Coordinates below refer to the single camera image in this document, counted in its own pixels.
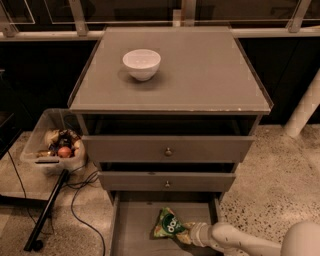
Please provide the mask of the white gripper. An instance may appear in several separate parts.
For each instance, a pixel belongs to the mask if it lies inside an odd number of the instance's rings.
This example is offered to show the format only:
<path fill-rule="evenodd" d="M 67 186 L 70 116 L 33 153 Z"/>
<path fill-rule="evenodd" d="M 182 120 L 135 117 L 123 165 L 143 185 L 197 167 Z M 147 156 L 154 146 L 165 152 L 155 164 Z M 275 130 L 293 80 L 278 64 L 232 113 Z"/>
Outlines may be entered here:
<path fill-rule="evenodd" d="M 188 231 L 183 231 L 176 235 L 177 239 L 187 245 L 192 243 L 199 247 L 213 247 L 212 238 L 212 226 L 203 222 L 187 222 L 183 224 L 183 227 L 190 230 L 190 235 Z"/>

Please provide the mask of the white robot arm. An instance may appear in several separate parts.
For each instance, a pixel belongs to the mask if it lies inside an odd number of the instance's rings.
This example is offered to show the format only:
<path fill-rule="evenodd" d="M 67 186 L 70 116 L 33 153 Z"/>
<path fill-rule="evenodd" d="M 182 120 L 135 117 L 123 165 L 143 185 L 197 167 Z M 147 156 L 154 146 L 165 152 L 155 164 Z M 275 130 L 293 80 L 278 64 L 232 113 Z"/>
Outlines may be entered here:
<path fill-rule="evenodd" d="M 239 249 L 249 256 L 320 256 L 320 225 L 302 221 L 291 226 L 281 244 L 244 233 L 227 222 L 189 223 L 180 242 L 227 254 Z"/>

